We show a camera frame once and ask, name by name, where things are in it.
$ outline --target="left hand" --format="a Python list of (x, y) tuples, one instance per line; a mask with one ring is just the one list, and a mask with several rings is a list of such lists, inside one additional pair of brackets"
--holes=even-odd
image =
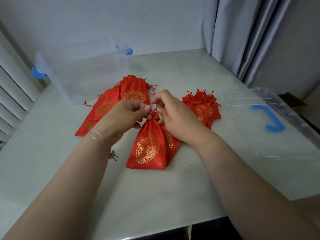
[(152, 119), (150, 105), (136, 100), (120, 100), (95, 126), (105, 140), (115, 144), (131, 128), (140, 129), (143, 118)]

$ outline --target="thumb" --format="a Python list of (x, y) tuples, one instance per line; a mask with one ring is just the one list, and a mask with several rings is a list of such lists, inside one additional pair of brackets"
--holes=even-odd
[(164, 108), (156, 108), (156, 112), (161, 115), (163, 121), (166, 123), (170, 120), (170, 117), (168, 115), (168, 112)]
[(135, 116), (137, 120), (140, 120), (146, 117), (151, 112), (151, 106), (147, 104), (143, 104), (145, 106), (140, 106), (139, 110), (135, 111)]

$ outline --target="silver bracelet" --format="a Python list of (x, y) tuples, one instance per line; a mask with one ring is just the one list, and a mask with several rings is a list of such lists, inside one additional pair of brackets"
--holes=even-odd
[[(102, 135), (101, 135), (98, 131), (95, 131), (94, 129), (90, 129), (90, 130), (89, 130), (89, 134), (92, 136), (92, 138), (93, 138), (94, 140), (98, 141), (98, 139), (92, 134), (92, 132), (96, 133), (98, 136), (100, 136), (100, 137), (103, 139)], [(113, 151), (110, 152), (109, 159), (113, 159), (113, 160), (116, 162), (117, 159), (115, 159), (115, 157), (116, 157), (116, 158), (119, 158), (119, 157), (115, 154), (115, 151), (113, 150)]]

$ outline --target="forearm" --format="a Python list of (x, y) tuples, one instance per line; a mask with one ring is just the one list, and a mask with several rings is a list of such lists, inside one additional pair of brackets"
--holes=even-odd
[(244, 239), (320, 239), (319, 229), (217, 134), (206, 132), (206, 142), (196, 150)]
[(106, 170), (111, 144), (89, 134), (9, 230), (4, 239), (79, 238)]

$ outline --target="gold embroidered circle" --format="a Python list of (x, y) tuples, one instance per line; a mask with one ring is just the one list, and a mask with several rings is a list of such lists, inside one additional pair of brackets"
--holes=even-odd
[(159, 147), (160, 143), (157, 137), (149, 131), (148, 137), (143, 138), (137, 143), (137, 163), (144, 164), (151, 161), (159, 152)]
[(92, 129), (94, 128), (94, 126), (98, 123), (98, 121), (90, 121), (88, 120), (86, 123), (85, 123), (85, 126), (88, 128), (88, 129)]
[(197, 111), (197, 117), (198, 117), (198, 119), (199, 119), (200, 121), (202, 121), (202, 120), (203, 120), (203, 113), (202, 113), (202, 111), (201, 111), (198, 107), (196, 107), (195, 110)]
[(146, 96), (139, 91), (131, 90), (124, 93), (123, 100), (138, 100), (144, 102), (146, 100)]
[(171, 133), (166, 128), (161, 127), (161, 130), (167, 141), (167, 143), (165, 144), (165, 153), (168, 154), (174, 145), (174, 139)]
[(214, 111), (212, 110), (212, 108), (211, 108), (209, 103), (207, 103), (207, 105), (210, 107), (210, 109), (209, 109), (209, 117), (210, 117)]
[(98, 116), (105, 116), (113, 106), (116, 105), (115, 101), (105, 101), (96, 110)]

